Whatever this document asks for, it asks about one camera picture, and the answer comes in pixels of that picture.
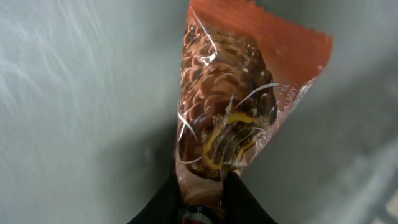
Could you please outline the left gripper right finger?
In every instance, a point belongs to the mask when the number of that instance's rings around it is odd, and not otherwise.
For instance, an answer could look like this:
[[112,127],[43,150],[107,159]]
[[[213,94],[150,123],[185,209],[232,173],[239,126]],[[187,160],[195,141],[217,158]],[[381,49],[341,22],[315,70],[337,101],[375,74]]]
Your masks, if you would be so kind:
[[227,224],[277,224],[234,172],[223,181],[222,202]]

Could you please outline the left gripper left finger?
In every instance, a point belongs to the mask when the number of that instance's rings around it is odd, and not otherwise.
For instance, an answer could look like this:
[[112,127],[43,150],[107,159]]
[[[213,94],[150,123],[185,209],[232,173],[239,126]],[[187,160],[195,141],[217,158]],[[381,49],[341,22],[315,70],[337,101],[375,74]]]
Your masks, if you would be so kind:
[[175,172],[128,224],[178,224],[182,194]]

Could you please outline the orange snack bar wrapper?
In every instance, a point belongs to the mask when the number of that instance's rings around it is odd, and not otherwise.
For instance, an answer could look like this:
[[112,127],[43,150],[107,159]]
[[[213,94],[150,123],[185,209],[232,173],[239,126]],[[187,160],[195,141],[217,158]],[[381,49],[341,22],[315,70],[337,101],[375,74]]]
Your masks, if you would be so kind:
[[254,1],[190,1],[175,150],[185,204],[222,212],[225,177],[265,148],[326,67],[332,46],[329,35]]

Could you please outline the grey plastic basket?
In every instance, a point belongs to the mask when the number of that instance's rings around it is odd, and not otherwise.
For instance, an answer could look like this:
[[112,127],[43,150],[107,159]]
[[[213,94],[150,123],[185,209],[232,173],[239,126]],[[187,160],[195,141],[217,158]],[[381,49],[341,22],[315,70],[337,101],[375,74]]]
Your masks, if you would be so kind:
[[[397,2],[261,1],[333,38],[243,182],[279,223],[397,222]],[[1,222],[127,223],[172,166],[187,1],[1,2]]]

